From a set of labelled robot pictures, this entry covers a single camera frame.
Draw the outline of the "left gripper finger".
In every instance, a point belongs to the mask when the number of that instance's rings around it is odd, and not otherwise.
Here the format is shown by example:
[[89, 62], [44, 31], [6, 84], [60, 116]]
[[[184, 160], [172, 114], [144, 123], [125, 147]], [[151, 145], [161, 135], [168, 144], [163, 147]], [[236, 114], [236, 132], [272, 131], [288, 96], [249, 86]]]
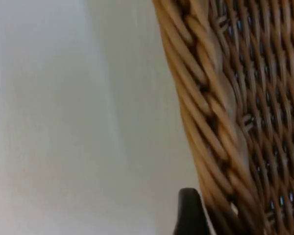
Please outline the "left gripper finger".
[[209, 234], [200, 194], [195, 188], [182, 188], [178, 193], [177, 221], [173, 234]]

